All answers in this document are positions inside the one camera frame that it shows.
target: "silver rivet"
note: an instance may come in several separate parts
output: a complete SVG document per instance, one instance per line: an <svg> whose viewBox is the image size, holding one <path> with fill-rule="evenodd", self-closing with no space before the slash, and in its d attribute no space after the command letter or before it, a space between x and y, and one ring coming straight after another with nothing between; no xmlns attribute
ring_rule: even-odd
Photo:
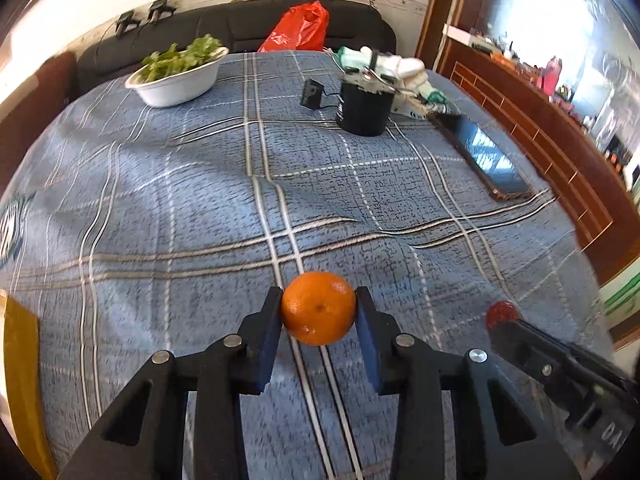
<svg viewBox="0 0 640 480"><path fill-rule="evenodd" d="M474 348L469 351L469 359L475 363L484 363L486 361L486 352L479 348Z"/></svg>
<svg viewBox="0 0 640 480"><path fill-rule="evenodd" d="M158 350L151 356L151 360L157 365L162 365L169 360L169 357L171 354L166 350Z"/></svg>
<svg viewBox="0 0 640 480"><path fill-rule="evenodd" d="M223 343L227 348L235 348L242 344L242 338L238 334L229 334L225 337Z"/></svg>
<svg viewBox="0 0 640 480"><path fill-rule="evenodd" d="M400 334L396 336L396 344L398 346L403 346L408 348L409 346L413 346L415 343L414 336L410 334Z"/></svg>

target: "bowl of lettuce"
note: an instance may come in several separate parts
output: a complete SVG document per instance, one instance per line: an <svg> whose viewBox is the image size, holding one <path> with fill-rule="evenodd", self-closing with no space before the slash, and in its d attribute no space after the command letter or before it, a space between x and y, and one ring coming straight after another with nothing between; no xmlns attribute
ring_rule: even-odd
<svg viewBox="0 0 640 480"><path fill-rule="evenodd" d="M134 89L149 106L175 106L204 94L216 82L220 63L229 53L210 34L193 40L185 50L177 44L142 60L143 67L124 85Z"/></svg>

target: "plastic bag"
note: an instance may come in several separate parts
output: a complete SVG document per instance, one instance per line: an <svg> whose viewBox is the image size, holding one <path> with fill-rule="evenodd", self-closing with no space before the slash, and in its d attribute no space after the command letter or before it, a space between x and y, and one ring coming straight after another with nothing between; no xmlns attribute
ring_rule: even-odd
<svg viewBox="0 0 640 480"><path fill-rule="evenodd" d="M322 50L329 12L316 0L310 4L291 7L258 49L273 50Z"/></svg>

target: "phone screen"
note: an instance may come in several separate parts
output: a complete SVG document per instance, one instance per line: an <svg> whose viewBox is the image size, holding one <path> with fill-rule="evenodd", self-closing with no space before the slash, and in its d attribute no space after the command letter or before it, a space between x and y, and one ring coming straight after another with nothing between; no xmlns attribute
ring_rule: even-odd
<svg viewBox="0 0 640 480"><path fill-rule="evenodd" d="M477 124L459 115L434 114L433 119L446 129L447 136L453 136L451 140L455 147L463 155L466 153L494 189L506 196L530 193L513 163Z"/></svg>

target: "tangerine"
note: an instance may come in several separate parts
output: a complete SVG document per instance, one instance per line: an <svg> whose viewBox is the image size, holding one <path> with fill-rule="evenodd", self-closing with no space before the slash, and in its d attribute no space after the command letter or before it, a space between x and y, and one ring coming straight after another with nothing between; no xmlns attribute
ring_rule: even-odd
<svg viewBox="0 0 640 480"><path fill-rule="evenodd" d="M289 333L308 345L328 345L350 329L356 295L344 279L331 272L305 272L289 283L280 304Z"/></svg>

